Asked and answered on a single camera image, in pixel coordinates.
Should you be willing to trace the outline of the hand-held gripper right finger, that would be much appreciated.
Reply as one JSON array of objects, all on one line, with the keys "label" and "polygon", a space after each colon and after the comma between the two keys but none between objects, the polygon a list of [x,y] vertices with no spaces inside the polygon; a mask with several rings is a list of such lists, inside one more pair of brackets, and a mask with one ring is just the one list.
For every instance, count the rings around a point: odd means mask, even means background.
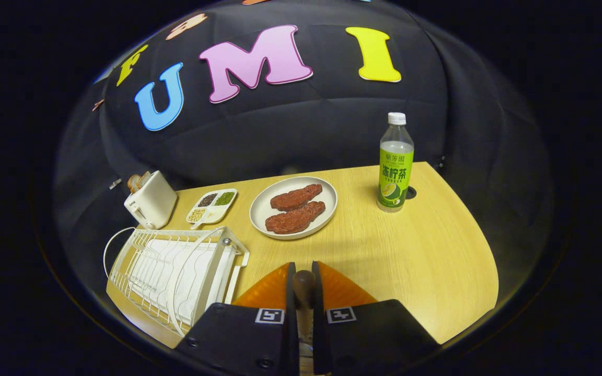
[{"label": "hand-held gripper right finger", "polygon": [[323,262],[315,274],[315,374],[402,375],[439,343],[399,300],[378,301]]}]

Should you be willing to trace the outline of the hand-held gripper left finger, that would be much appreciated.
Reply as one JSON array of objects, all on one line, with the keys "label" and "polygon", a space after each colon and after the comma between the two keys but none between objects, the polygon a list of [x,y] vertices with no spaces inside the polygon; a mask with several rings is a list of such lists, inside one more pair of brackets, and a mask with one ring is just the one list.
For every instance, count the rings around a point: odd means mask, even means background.
[{"label": "hand-held gripper left finger", "polygon": [[231,304],[208,307],[175,347],[200,375],[299,374],[294,263],[282,264]]}]

